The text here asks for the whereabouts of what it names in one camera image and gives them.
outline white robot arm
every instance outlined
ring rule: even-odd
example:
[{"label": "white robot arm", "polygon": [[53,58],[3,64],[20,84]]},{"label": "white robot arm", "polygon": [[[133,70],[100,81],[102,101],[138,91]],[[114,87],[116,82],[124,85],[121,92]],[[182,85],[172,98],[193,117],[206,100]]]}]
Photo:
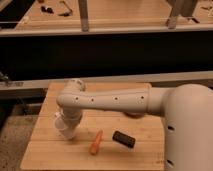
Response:
[{"label": "white robot arm", "polygon": [[177,88],[85,92],[81,80],[71,80],[59,94],[55,127],[72,139],[82,109],[149,113],[165,117],[165,170],[213,170],[213,92],[201,85]]}]

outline carrot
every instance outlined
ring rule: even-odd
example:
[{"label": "carrot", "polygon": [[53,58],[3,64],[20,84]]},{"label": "carrot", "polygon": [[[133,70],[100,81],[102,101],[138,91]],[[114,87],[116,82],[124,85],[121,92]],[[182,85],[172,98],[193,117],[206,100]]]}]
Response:
[{"label": "carrot", "polygon": [[103,130],[98,131],[94,141],[91,144],[90,154],[96,155],[98,153],[99,146],[100,146],[101,139],[102,139],[102,135],[103,135]]}]

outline table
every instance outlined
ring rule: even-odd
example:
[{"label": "table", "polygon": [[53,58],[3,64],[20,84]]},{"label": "table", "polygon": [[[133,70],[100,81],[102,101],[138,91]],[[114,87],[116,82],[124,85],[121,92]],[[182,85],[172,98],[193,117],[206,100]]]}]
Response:
[{"label": "table", "polygon": [[[163,170],[164,128],[161,118],[130,118],[121,112],[84,110],[74,140],[65,140],[54,128],[56,97],[64,83],[52,83],[22,160],[23,170]],[[141,83],[87,83],[88,91],[150,87]],[[89,147],[103,130],[98,155]],[[134,149],[112,140],[115,130],[136,138]]]},{"label": "table", "polygon": [[[15,29],[63,28],[72,29],[73,31],[81,28],[84,29],[83,23],[85,24],[87,21],[80,18],[87,18],[87,16],[85,12],[80,15],[79,2],[85,5],[86,0],[66,0],[66,2],[73,9],[73,16],[58,16],[59,13],[67,11],[66,7],[59,3],[59,0],[45,0],[44,4],[39,4],[35,1]],[[54,14],[42,13],[40,10],[41,5],[52,7]],[[213,22],[213,17],[208,17],[209,11],[201,8],[209,5],[212,5],[212,2],[205,0],[200,0],[197,4],[193,16],[201,25]],[[171,11],[172,8],[166,0],[87,0],[87,7],[88,27],[92,29],[116,29],[124,27],[129,28],[131,31],[137,27],[165,27],[170,15],[175,18],[175,22],[171,21],[171,25],[174,25],[174,27],[176,24],[178,26],[196,24],[193,21],[189,22],[183,17],[179,17],[177,20],[179,12],[177,10]]]}]

